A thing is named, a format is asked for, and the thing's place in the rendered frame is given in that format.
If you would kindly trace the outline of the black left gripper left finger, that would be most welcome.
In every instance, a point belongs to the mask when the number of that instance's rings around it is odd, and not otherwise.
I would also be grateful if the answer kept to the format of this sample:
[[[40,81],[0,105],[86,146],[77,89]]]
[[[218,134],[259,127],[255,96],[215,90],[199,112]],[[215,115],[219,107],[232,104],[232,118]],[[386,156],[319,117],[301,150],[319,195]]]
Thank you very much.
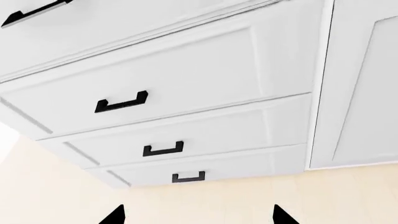
[[[124,224],[125,222],[125,211],[124,205],[120,205],[113,210],[106,218],[104,218],[99,224]]]

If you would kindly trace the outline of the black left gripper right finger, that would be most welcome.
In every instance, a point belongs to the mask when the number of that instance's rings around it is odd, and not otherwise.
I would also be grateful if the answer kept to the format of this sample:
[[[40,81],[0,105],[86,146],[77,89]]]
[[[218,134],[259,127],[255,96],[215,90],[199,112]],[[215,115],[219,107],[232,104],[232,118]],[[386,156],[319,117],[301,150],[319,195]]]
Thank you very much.
[[[279,205],[274,205],[273,222],[274,224],[299,224],[297,220],[290,216]]]

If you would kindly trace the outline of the short white drawer front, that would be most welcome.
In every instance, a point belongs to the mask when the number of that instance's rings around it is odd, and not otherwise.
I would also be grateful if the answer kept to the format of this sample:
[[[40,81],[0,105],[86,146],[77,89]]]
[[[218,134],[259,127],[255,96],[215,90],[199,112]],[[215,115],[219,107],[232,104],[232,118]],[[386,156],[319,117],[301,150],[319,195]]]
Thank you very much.
[[[203,181],[288,175],[304,171],[306,152],[306,144],[296,144],[197,158],[87,169],[87,172],[113,188],[173,184],[172,174],[179,174],[180,178],[198,177],[199,171],[206,172]]]

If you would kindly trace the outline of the medium white drawer front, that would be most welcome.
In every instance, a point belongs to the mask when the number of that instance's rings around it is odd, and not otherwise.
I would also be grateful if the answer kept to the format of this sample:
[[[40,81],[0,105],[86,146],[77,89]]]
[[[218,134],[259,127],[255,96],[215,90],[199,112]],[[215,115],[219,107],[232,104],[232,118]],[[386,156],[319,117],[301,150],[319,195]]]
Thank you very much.
[[[286,96],[44,139],[42,145],[80,167],[106,167],[295,145],[307,141],[311,94]],[[172,149],[183,141],[182,152],[143,157],[143,148]]]

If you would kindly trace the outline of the white cabinet door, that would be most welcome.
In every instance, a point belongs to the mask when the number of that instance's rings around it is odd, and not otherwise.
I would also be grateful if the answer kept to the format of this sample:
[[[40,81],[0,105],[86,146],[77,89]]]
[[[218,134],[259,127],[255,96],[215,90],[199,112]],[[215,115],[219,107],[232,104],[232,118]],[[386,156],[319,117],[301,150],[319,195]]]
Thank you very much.
[[[398,0],[334,0],[311,169],[398,161]]]

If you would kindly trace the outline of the tall white drawer front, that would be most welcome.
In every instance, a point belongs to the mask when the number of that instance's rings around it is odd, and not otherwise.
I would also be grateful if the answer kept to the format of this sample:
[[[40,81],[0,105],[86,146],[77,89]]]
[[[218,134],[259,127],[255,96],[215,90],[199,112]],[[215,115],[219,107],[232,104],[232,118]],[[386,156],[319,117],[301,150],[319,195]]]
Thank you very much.
[[[323,0],[285,0],[0,84],[0,122],[47,139],[310,93]],[[144,104],[95,113],[108,104]]]

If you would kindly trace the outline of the white open drawer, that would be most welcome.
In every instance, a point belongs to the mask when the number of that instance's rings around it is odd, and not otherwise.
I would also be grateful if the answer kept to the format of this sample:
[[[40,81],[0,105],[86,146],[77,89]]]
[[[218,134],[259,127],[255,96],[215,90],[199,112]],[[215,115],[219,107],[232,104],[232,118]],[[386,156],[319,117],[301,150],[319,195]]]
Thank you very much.
[[[0,83],[282,0],[74,0],[1,28],[54,1],[0,0]]]

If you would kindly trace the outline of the white cabinet frame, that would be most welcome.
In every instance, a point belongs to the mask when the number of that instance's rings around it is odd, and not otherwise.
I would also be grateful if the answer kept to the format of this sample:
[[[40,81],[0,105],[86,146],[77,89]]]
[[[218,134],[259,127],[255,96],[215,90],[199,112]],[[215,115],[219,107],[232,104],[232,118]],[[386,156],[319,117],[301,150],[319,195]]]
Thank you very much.
[[[320,19],[318,35],[318,52],[313,73],[312,106],[308,124],[307,154],[305,160],[305,171],[311,170],[313,144],[315,140],[318,113],[322,95],[323,76],[328,53],[330,29],[333,20],[335,0],[323,0],[323,9]]]

